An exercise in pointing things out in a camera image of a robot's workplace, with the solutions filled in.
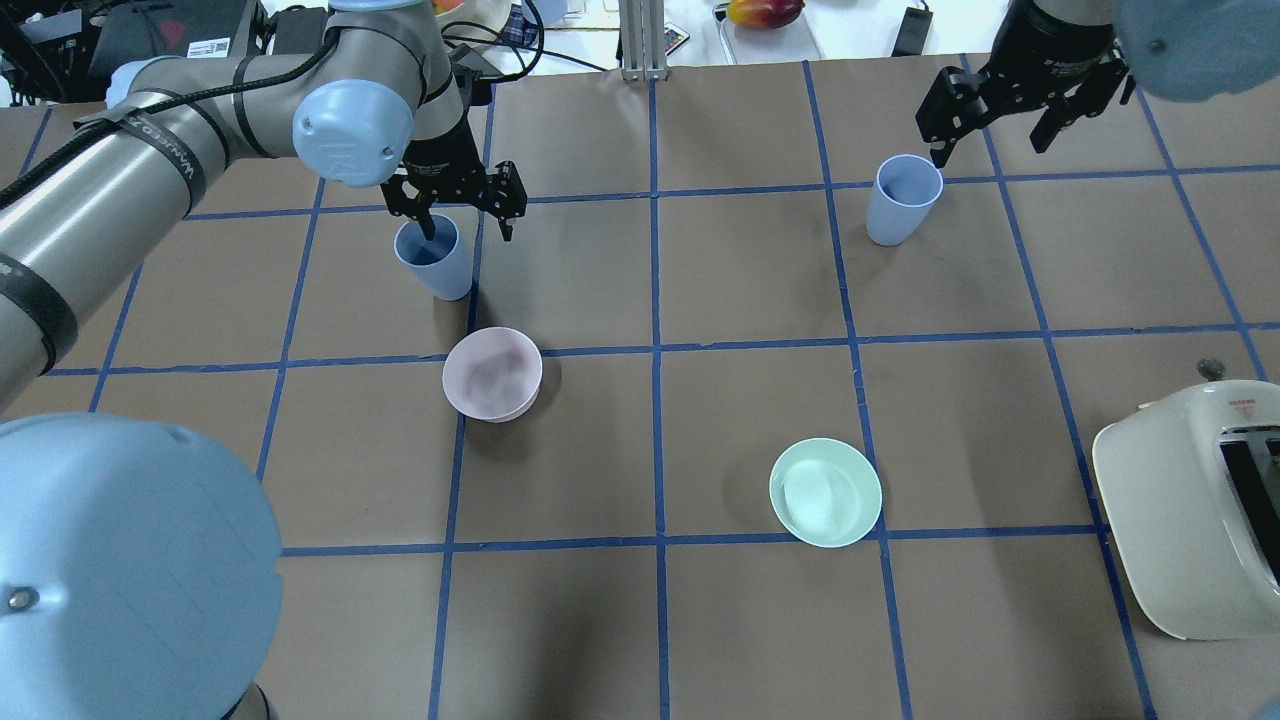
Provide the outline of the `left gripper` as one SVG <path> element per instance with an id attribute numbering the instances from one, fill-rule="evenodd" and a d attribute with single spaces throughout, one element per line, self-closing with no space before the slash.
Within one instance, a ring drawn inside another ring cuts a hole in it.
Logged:
<path id="1" fill-rule="evenodd" d="M 513 161 L 489 169 L 468 129 L 410 142 L 399 167 L 384 182 L 384 204 L 393 217 L 416 217 L 424 243 L 435 237 L 430 206 L 461 204 L 494 217 L 500 237 L 511 242 L 513 222 L 527 211 L 529 196 Z"/>

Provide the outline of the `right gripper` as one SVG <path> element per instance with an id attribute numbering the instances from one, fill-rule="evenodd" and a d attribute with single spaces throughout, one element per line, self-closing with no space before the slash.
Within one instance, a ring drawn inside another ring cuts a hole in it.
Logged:
<path id="1" fill-rule="evenodd" d="M 1098 117 L 1137 87 L 1111 10 L 1009 10 L 986 64 L 945 67 L 915 113 L 933 165 L 945 169 L 959 141 L 1002 117 L 1042 111 L 1030 132 L 1046 154 L 1061 132 Z"/>

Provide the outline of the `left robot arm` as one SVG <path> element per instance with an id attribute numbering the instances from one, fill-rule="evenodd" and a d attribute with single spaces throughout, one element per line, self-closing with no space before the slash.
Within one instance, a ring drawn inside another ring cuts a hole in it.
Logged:
<path id="1" fill-rule="evenodd" d="M 466 204 L 524 213 L 429 1 L 332 1 L 282 55 L 164 51 L 3 191 L 3 716 L 273 719 L 261 477 L 323 204 L 470 293 Z"/>

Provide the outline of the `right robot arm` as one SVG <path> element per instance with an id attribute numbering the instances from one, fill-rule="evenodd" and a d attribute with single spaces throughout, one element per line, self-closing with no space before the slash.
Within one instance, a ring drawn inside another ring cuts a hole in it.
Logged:
<path id="1" fill-rule="evenodd" d="M 915 123 L 934 167 L 995 120 L 1038 111 L 1029 141 L 1046 152 L 1082 118 L 1135 88 L 1171 102 L 1244 94 L 1277 76 L 1275 1 L 1012 1 L 987 63 L 945 67 Z"/>

